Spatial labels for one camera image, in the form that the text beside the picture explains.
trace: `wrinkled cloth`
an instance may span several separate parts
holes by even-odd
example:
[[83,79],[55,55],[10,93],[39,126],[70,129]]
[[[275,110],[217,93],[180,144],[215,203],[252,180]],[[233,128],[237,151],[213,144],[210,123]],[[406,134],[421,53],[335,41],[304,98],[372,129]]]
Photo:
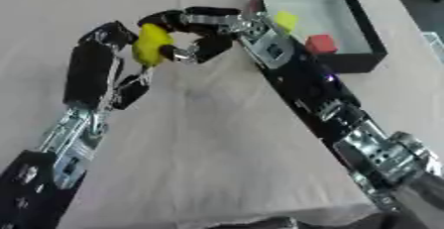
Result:
[[[86,32],[194,5],[249,0],[0,0],[0,169],[61,116],[71,49]],[[398,0],[360,0],[389,55],[342,75],[389,133],[444,158],[443,69]],[[186,45],[192,36],[175,36]],[[130,50],[122,52],[135,70]],[[284,105],[239,47],[204,65],[165,62],[151,91],[115,112],[59,228],[195,228],[288,214],[342,225],[376,212],[347,172]]]

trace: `yellow object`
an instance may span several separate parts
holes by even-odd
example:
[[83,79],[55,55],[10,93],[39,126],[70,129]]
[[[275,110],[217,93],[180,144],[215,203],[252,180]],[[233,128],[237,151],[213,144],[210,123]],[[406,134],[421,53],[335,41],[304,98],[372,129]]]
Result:
[[172,43],[167,31],[153,24],[144,24],[139,39],[133,43],[133,57],[140,64],[156,66],[164,59],[159,48]]
[[297,16],[286,11],[279,11],[275,14],[275,22],[286,32],[291,33],[296,27]]

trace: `red cube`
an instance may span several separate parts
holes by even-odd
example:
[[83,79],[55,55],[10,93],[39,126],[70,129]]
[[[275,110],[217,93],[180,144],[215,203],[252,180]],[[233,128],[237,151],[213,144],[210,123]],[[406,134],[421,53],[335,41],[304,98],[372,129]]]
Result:
[[329,35],[313,35],[305,42],[307,49],[315,55],[334,54],[338,51]]

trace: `white tablecloth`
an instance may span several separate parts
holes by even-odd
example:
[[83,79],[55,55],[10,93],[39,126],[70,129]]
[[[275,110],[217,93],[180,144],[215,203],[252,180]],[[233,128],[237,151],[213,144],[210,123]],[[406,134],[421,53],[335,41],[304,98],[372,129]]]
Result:
[[[63,112],[69,54],[85,32],[113,20],[137,31],[139,18],[162,10],[247,1],[0,0],[0,168],[35,147]],[[443,66],[398,0],[360,1],[389,56],[371,73],[342,77],[389,133],[414,133],[444,158]],[[59,228],[186,227],[278,213],[339,225],[372,212],[234,47],[205,65],[159,67],[151,92],[113,115]]]

